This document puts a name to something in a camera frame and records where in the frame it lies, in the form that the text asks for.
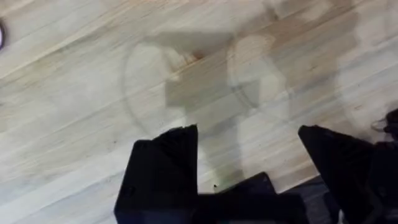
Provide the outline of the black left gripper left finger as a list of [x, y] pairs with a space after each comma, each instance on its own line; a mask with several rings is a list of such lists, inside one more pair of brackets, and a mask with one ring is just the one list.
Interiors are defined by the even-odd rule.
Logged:
[[132, 147], [114, 206], [118, 223], [191, 223], [198, 195], [198, 128], [172, 128]]

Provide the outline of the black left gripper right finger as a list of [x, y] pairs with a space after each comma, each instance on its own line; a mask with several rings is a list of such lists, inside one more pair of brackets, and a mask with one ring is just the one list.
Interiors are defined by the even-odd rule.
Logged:
[[298, 136], [348, 223], [397, 223], [397, 142], [321, 126], [301, 126]]

